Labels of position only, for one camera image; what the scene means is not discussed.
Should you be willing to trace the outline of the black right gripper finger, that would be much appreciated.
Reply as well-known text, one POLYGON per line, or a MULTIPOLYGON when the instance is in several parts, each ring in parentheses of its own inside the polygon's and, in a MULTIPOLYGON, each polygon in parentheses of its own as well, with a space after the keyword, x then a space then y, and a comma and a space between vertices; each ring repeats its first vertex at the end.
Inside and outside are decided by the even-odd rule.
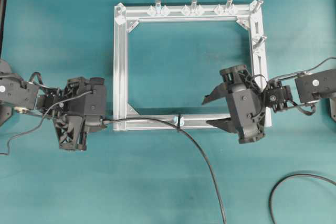
POLYGON ((232 118, 207 120, 206 123, 218 129, 224 130, 228 133, 236 133, 236 128, 234 126, 232 118))
POLYGON ((210 103, 212 101, 225 98, 228 95, 228 88, 227 84, 222 82, 218 86, 215 87, 215 89, 208 95, 204 97, 204 100, 202 102, 202 105, 205 105, 207 103, 210 103))

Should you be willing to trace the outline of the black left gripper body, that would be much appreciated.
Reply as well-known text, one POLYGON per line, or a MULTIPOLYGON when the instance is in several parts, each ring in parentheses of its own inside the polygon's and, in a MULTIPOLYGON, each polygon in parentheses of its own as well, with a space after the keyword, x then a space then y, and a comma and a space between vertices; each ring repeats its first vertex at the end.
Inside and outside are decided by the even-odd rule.
MULTIPOLYGON (((65 97, 64 88, 60 95, 60 100, 66 100, 66 102, 68 102, 73 99, 76 99, 76 97, 65 97)), ((53 119, 56 135, 58 137, 59 148, 68 151, 85 151, 87 149, 87 135, 89 132, 82 130, 82 117, 69 115, 64 111, 66 102, 64 102, 64 106, 58 110, 56 118, 53 119)))

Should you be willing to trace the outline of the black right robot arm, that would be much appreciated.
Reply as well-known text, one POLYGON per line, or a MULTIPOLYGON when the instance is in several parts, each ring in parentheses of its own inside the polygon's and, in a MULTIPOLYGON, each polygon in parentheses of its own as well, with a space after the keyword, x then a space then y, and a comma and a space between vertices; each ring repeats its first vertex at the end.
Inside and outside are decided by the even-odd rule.
POLYGON ((296 108, 305 115, 312 115, 319 100, 335 97, 335 69, 276 77, 267 81, 264 89, 245 65, 222 69, 220 75, 223 82, 205 96, 203 103, 225 98, 230 116, 206 123, 238 134, 241 144, 253 143, 265 136, 267 108, 274 112, 296 108))

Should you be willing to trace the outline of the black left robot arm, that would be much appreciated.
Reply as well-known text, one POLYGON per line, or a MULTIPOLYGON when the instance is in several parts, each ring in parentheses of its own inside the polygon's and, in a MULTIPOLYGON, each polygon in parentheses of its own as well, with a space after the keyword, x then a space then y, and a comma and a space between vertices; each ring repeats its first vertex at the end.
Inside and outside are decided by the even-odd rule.
POLYGON ((52 120, 60 149, 85 151, 87 135, 106 128, 107 89, 103 78, 72 78, 64 89, 43 84, 39 72, 28 81, 1 60, 1 123, 16 111, 52 120))

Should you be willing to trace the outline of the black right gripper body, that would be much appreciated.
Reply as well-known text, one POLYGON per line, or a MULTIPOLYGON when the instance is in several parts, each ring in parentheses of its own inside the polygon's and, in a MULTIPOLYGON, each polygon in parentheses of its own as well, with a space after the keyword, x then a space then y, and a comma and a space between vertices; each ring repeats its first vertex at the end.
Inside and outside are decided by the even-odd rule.
POLYGON ((229 69, 223 69, 220 74, 223 77, 224 83, 227 84, 228 95, 231 93, 232 87, 236 84, 243 84, 246 88, 252 89, 252 91, 257 95, 261 108, 258 114, 256 114, 253 118, 259 121, 258 116, 262 111, 260 89, 258 86, 253 86, 252 84, 247 82, 249 72, 247 71, 246 67, 244 65, 234 66, 229 69))

